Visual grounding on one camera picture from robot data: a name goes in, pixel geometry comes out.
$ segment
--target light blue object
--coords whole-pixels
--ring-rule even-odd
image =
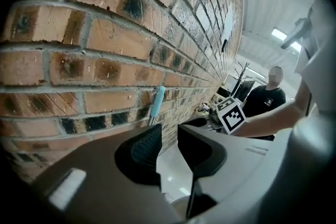
[[[151,114],[149,117],[148,125],[152,125],[155,121],[155,118],[159,114],[165,90],[166,88],[164,86],[160,86],[158,92],[156,93],[154,103],[151,109]]]

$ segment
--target ceiling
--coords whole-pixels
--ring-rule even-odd
[[[244,0],[242,37],[234,68],[240,72],[238,62],[248,62],[267,81],[272,66],[282,67],[284,81],[280,86],[288,98],[293,98],[300,84],[300,75],[294,73],[299,53],[292,47],[281,49],[282,41],[271,33],[275,27],[291,32],[297,19],[307,16],[312,3],[313,0]],[[246,75],[261,78],[248,70]]]

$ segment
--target light blue handle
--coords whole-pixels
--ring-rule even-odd
[[[150,116],[153,117],[153,118],[156,117],[159,114],[165,90],[166,90],[166,88],[164,86],[160,86],[159,91],[157,92],[157,94],[155,96],[155,100],[154,100],[152,110],[151,110],[151,114],[150,114]]]

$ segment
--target white shirt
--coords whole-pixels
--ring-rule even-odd
[[[311,37],[302,41],[304,48],[295,72],[307,84],[319,111],[336,111],[336,13],[329,0],[315,0],[309,16]]]

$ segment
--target man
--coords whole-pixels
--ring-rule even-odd
[[[272,67],[268,74],[268,84],[258,86],[248,95],[244,102],[243,112],[253,117],[271,111],[286,102],[284,91],[279,88],[284,72],[281,67]]]
[[[319,111],[335,112],[335,95],[332,92],[336,88],[329,77],[335,72],[333,58],[336,40],[335,10],[329,0],[315,0],[308,19],[312,28],[308,37],[302,42],[296,72],[300,73],[303,79],[294,100],[248,119],[235,135],[267,136],[281,129],[293,127],[300,118],[308,115],[312,107],[312,98]]]

